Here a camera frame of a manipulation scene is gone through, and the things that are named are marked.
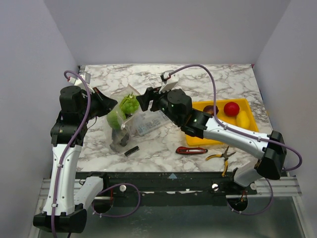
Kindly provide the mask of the dark red onion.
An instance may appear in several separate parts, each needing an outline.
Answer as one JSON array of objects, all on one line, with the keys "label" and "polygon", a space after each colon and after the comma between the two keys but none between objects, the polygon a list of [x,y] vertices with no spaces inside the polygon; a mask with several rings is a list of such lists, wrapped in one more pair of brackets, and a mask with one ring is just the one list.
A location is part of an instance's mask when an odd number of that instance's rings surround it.
[{"label": "dark red onion", "polygon": [[217,106],[214,109],[213,105],[207,105],[207,106],[204,107],[203,112],[214,116],[214,115],[218,114],[219,109],[218,109]]}]

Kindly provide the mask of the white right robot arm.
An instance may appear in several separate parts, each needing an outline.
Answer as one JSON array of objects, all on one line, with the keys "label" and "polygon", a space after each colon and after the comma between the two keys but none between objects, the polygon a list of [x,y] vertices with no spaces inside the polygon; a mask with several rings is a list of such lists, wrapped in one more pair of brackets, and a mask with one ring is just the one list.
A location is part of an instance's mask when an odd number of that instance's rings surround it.
[{"label": "white right robot arm", "polygon": [[241,149],[256,161],[237,168],[228,189],[239,194],[260,178],[278,180],[281,177],[286,157],[286,148],[281,133],[258,133],[227,124],[192,107],[192,99],[181,89],[160,92],[159,88],[147,88],[136,97],[142,111],[162,111],[186,135],[200,139],[212,139]]}]

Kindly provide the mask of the green cabbage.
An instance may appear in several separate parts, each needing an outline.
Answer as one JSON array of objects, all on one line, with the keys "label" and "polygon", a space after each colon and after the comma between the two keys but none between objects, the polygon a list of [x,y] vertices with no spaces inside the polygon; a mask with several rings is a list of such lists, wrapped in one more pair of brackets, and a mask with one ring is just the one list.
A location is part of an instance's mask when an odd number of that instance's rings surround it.
[{"label": "green cabbage", "polygon": [[118,113],[117,111],[111,111],[110,113],[107,114],[106,117],[108,125],[115,130],[120,130],[121,129],[121,124],[118,121]]}]

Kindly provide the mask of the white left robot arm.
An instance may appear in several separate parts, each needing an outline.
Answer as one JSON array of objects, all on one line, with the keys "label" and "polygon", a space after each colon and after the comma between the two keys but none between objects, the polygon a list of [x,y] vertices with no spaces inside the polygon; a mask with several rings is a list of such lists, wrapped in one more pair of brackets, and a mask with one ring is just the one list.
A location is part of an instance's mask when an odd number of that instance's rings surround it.
[{"label": "white left robot arm", "polygon": [[111,112],[117,101],[96,87],[86,92],[79,86],[61,89],[61,110],[51,129],[53,169],[47,201],[33,225],[46,232],[82,233],[87,210],[96,195],[104,196],[110,184],[103,174],[89,174],[75,191],[77,162],[82,151],[89,120]]}]

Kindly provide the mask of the red tomato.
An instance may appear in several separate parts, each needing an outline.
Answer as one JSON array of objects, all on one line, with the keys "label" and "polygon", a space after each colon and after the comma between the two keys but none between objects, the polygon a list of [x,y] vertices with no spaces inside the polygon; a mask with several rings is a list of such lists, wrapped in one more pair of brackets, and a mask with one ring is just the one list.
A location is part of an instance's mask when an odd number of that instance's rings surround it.
[{"label": "red tomato", "polygon": [[239,114],[240,107],[235,102],[228,102],[225,104],[223,110],[228,117],[235,117]]}]

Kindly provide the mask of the green grape bunch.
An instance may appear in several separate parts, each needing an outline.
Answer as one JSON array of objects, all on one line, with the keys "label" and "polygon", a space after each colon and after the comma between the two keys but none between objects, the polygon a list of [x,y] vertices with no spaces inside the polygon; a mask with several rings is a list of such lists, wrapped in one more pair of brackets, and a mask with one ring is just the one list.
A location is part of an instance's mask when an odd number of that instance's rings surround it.
[{"label": "green grape bunch", "polygon": [[134,114],[139,108],[139,102],[136,99],[136,95],[134,93],[130,93],[124,96],[119,104],[119,107],[124,114]]}]

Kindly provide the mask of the clear zip top bag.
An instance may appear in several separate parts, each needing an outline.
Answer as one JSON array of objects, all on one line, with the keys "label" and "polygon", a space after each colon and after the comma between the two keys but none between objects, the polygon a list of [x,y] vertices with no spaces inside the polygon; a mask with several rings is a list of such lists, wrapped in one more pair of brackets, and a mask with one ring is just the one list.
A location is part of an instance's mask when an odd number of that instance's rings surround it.
[{"label": "clear zip top bag", "polygon": [[[128,86],[126,86],[124,88],[116,90],[110,96],[110,98],[112,98],[114,100],[117,100],[117,105],[114,107],[114,109],[112,111],[117,111],[117,113],[118,113],[118,121],[121,124],[120,139],[126,133],[129,133],[129,135],[130,135],[130,139],[128,141],[128,144],[125,147],[122,147],[122,146],[118,145],[117,146],[117,151],[114,151],[115,153],[122,153],[122,152],[125,152],[126,150],[128,150],[128,145],[129,145],[129,143],[131,141],[131,137],[132,137],[131,134],[132,134],[132,127],[133,127],[134,117],[140,111],[140,106],[139,106],[138,110],[132,115],[124,114],[121,111],[121,109],[119,107],[119,104],[122,101],[123,97],[128,95],[128,94],[130,94],[130,93],[134,93],[136,96],[139,95],[139,92],[129,84]],[[111,131],[112,131],[112,128],[108,125],[107,120],[105,119],[104,132],[105,132],[105,135],[106,135],[107,143],[109,145],[111,144],[111,141],[112,141],[112,139],[111,139]]]}]

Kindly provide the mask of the grey toy fish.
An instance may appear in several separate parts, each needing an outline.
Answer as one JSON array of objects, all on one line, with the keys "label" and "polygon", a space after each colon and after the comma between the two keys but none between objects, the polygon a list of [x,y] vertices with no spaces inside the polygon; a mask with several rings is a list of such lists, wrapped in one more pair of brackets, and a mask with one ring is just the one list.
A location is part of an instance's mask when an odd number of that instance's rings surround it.
[{"label": "grey toy fish", "polygon": [[121,142],[121,139],[120,139],[120,133],[121,133],[121,130],[116,130],[116,129],[112,129],[111,131],[111,144],[109,145],[110,148],[113,150],[113,151],[117,151],[117,146],[120,144]]}]

